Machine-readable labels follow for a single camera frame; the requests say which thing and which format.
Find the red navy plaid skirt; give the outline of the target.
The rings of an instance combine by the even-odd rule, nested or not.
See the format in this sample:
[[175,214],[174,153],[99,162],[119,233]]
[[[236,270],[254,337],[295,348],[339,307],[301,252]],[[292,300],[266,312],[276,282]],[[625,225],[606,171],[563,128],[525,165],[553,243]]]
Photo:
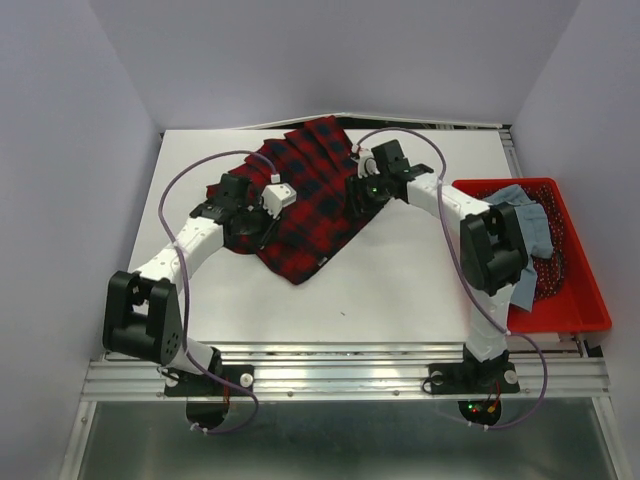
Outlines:
[[268,139],[258,152],[267,157],[281,180],[297,192],[263,249],[242,245],[228,248],[255,254],[273,273],[294,285],[310,279],[374,217],[350,218],[346,210],[345,180],[354,175],[352,142],[334,116],[307,121],[282,139]]

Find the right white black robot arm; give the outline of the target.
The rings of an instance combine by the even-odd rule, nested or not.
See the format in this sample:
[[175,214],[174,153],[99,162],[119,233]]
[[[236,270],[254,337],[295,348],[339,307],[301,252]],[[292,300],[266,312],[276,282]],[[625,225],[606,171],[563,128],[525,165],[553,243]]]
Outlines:
[[432,168],[411,164],[396,140],[370,150],[356,145],[350,157],[357,170],[345,182],[348,212],[364,216],[398,199],[438,219],[472,304],[461,361],[429,364],[424,390],[436,395],[485,393],[494,386],[518,391],[507,317],[528,254],[514,207],[478,200]]

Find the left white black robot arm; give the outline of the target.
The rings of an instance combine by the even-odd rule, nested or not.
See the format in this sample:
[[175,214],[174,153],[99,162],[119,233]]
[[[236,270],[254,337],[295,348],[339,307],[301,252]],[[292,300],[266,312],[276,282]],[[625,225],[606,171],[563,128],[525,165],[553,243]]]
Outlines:
[[224,174],[214,195],[197,205],[169,244],[132,272],[108,282],[102,344],[105,349],[188,373],[199,393],[222,382],[221,353],[188,336],[188,281],[227,240],[264,239],[275,218],[262,207],[252,182]]

